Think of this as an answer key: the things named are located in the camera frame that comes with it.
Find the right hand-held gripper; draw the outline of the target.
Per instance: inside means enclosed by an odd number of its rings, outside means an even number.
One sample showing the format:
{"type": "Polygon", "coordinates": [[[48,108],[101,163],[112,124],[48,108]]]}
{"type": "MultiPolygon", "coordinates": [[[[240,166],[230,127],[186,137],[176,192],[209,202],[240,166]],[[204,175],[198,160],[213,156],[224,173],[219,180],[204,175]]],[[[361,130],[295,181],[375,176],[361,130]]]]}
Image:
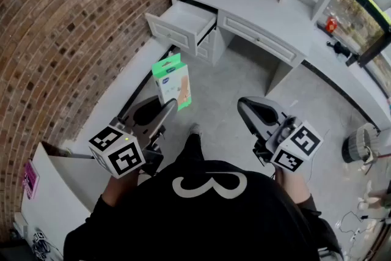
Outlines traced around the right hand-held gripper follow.
{"type": "Polygon", "coordinates": [[[281,124],[267,140],[255,143],[253,152],[263,164],[271,163],[295,173],[303,163],[312,160],[323,144],[323,138],[307,121],[301,122],[294,116],[286,118],[282,107],[267,98],[241,97],[237,109],[256,136],[267,136],[269,126],[281,124]]]}

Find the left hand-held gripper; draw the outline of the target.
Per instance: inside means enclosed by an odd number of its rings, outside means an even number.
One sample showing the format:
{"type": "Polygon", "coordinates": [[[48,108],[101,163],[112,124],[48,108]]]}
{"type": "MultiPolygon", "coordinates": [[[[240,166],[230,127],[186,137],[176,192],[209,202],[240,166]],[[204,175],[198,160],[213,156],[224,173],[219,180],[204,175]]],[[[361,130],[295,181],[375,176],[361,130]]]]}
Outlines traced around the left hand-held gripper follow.
{"type": "Polygon", "coordinates": [[[89,139],[89,149],[98,164],[114,178],[136,169],[152,177],[164,159],[156,141],[177,111],[178,103],[174,98],[163,105],[159,98],[144,100],[127,110],[121,119],[113,118],[89,139]],[[148,124],[129,126],[128,122],[148,124]]]}

